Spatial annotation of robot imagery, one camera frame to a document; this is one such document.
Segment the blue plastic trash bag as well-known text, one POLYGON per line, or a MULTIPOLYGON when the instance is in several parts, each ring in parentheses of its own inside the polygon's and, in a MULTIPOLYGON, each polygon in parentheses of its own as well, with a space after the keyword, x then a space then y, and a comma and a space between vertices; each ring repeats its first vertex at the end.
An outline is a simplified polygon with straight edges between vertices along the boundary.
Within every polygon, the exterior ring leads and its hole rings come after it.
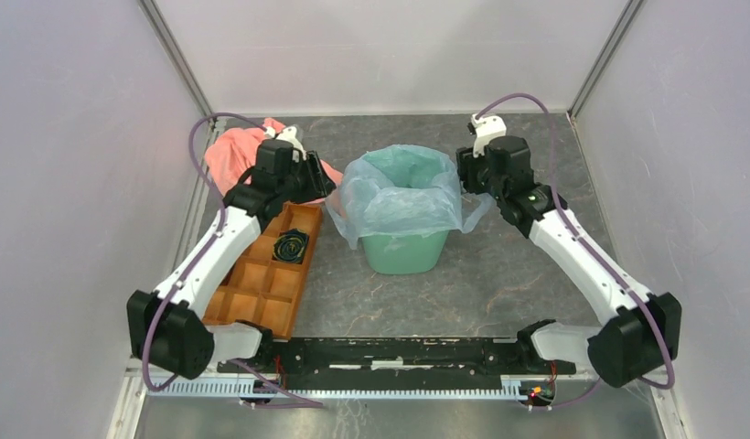
POLYGON ((355 249, 372 236, 469 233, 494 200, 463 191, 450 155, 420 145, 390 145, 349 163, 325 204, 337 231, 355 249))

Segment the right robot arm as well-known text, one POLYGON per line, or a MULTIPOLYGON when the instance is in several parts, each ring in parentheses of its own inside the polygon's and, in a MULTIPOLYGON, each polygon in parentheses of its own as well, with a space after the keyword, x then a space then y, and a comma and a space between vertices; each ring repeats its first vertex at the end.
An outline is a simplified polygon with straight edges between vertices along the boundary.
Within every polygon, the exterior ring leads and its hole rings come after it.
POLYGON ((538 373, 552 360, 591 367, 607 385, 633 380, 669 390, 676 382, 682 307, 635 280, 580 226, 557 191, 535 180, 525 139, 504 135, 455 153, 464 190, 496 202, 507 223, 562 269, 594 311, 596 327, 555 320, 522 331, 518 366, 538 373))

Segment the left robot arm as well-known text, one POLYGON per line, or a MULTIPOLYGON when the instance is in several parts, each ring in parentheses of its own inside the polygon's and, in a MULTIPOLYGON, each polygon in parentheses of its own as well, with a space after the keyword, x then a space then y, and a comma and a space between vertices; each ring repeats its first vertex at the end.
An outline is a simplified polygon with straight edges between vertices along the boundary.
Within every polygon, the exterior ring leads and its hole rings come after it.
POLYGON ((336 187, 317 153, 299 142, 261 143, 254 166, 224 196, 219 216, 191 253, 152 291, 137 290, 127 300, 130 346, 149 389, 163 388, 152 382, 151 367, 193 380, 209 364, 231 359, 257 373, 273 365, 265 330, 241 322, 208 327, 202 318, 221 281, 285 203, 325 198, 336 187))

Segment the green trash bin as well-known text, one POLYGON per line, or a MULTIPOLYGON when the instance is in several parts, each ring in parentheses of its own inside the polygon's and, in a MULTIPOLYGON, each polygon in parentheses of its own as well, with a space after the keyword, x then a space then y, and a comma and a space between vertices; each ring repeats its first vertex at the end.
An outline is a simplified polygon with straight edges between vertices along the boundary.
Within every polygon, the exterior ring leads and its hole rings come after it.
POLYGON ((419 145, 391 145, 363 157, 374 192, 366 196, 360 240, 370 267, 382 274, 432 270, 456 225, 447 154, 419 145))

